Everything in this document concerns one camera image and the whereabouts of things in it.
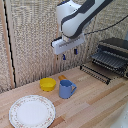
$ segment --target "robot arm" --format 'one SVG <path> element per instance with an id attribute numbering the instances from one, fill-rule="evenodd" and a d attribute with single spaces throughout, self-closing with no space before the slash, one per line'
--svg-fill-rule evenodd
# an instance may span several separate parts
<path id="1" fill-rule="evenodd" d="M 82 32 L 92 18 L 113 0 L 86 0 L 83 5 L 66 0 L 57 5 L 57 22 L 62 37 L 52 42 L 54 54 L 61 54 L 85 42 Z"/>
<path id="2" fill-rule="evenodd" d="M 59 30 L 70 39 L 77 38 L 91 19 L 113 0 L 87 0 L 82 6 L 66 0 L 57 6 Z"/>

